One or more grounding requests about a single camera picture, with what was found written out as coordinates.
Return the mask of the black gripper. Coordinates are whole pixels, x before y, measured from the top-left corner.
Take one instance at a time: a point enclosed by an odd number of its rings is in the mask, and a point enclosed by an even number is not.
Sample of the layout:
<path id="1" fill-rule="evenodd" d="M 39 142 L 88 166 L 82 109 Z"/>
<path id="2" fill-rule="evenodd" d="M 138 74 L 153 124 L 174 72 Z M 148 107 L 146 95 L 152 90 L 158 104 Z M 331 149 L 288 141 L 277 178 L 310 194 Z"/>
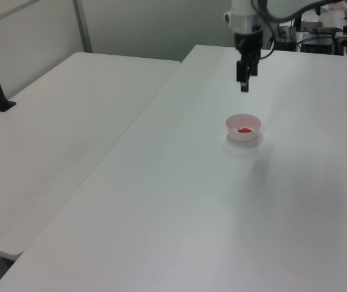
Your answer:
<path id="1" fill-rule="evenodd" d="M 236 50 L 242 55 L 236 62 L 236 81 L 240 84 L 242 92 L 248 92 L 249 77 L 258 75 L 258 51 L 263 46 L 263 31 L 250 34 L 234 33 L 234 42 Z"/>

